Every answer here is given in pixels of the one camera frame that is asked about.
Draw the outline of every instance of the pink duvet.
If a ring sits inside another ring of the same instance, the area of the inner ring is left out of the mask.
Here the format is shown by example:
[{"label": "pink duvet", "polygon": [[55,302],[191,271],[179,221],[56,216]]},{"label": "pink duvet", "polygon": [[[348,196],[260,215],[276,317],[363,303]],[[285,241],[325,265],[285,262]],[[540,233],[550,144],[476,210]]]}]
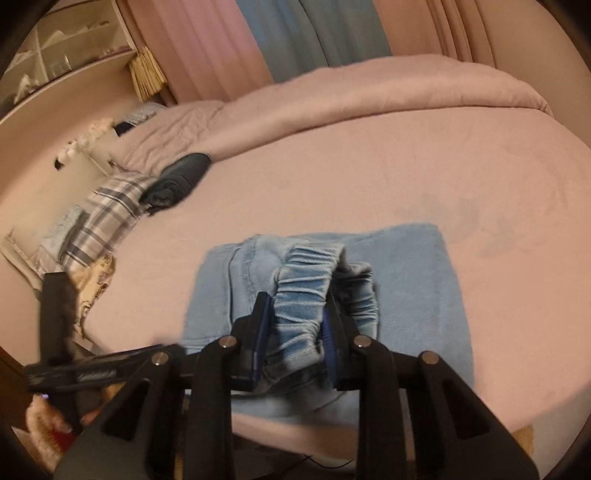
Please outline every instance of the pink duvet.
[{"label": "pink duvet", "polygon": [[527,84],[391,57],[180,106],[113,153],[154,174],[188,151],[218,162],[117,252],[86,323],[104,348],[179,339],[214,245],[429,221],[456,269],[476,390],[493,412],[515,430],[591,384],[591,151]]}]

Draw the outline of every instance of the shelf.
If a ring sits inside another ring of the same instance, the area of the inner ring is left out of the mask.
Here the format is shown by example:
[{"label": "shelf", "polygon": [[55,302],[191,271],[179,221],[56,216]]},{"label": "shelf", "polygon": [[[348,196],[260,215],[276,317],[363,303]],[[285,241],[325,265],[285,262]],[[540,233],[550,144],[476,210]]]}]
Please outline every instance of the shelf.
[{"label": "shelf", "polygon": [[46,50],[47,48],[52,48],[54,46],[59,46],[59,45],[63,44],[64,42],[69,42],[72,40],[83,42],[87,38],[92,38],[95,35],[101,35],[101,34],[102,35],[109,35],[109,33],[114,35],[118,28],[119,28],[118,25],[109,23],[106,25],[100,25],[95,28],[90,28],[88,30],[83,30],[81,32],[66,35],[64,38],[61,38],[53,43],[50,43],[49,45],[46,45],[46,44],[42,45],[41,51]]},{"label": "shelf", "polygon": [[8,132],[8,124],[17,125],[16,131],[19,128],[25,128],[24,125],[27,124],[27,119],[39,115],[40,112],[45,112],[48,103],[59,103],[59,99],[67,97],[68,92],[83,89],[88,83],[95,82],[102,76],[120,72],[126,68],[134,55],[136,54],[132,50],[116,53],[44,85],[35,93],[25,98],[5,117],[0,119],[0,132],[3,134]]},{"label": "shelf", "polygon": [[12,62],[10,63],[10,65],[8,66],[8,68],[6,69],[6,71],[9,72],[14,67],[17,67],[19,64],[21,64],[22,62],[30,59],[31,57],[33,57],[35,55],[37,55],[37,52],[34,51],[34,50],[18,52],[17,55],[15,55],[14,59],[12,59]]},{"label": "shelf", "polygon": [[76,35],[80,27],[98,25],[104,21],[117,24],[117,17],[109,2],[93,0],[50,13],[39,20],[39,43],[44,45],[51,35],[61,30],[68,37]]},{"label": "shelf", "polygon": [[50,80],[101,58],[105,52],[129,47],[127,42],[117,44],[117,31],[117,25],[104,25],[43,47],[41,55]]},{"label": "shelf", "polygon": [[37,55],[31,55],[25,60],[17,63],[13,68],[7,70],[0,79],[0,102],[16,93],[23,75],[29,75],[32,80],[44,83],[41,71],[41,62]]},{"label": "shelf", "polygon": [[[61,9],[39,20],[0,78],[2,114],[25,74],[41,87],[94,62],[133,55],[125,23],[113,0],[64,0],[60,4]],[[47,44],[56,32],[63,35]]]}]

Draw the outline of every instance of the floor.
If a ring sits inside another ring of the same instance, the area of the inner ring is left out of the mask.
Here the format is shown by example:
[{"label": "floor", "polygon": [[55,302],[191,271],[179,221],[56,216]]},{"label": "floor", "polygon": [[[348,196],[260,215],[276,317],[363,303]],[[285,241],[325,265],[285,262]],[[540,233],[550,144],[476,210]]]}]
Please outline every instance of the floor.
[{"label": "floor", "polygon": [[260,446],[248,440],[234,437],[234,466],[236,480],[251,480],[275,473],[269,480],[353,480],[354,464],[342,468],[346,461],[317,459],[322,468],[303,455],[283,452]]},{"label": "floor", "polygon": [[534,462],[544,478],[566,453],[591,414],[591,387],[534,422]]},{"label": "floor", "polygon": [[[591,414],[591,388],[572,399],[560,409],[554,410],[534,422],[533,460],[544,478],[575,440],[578,432]],[[257,445],[248,440],[235,437],[236,480],[250,480],[273,472],[284,475],[272,477],[273,480],[348,480],[353,479],[354,465],[339,469],[323,469],[301,455],[282,452]],[[327,459],[318,459],[328,467],[336,463]]]}]

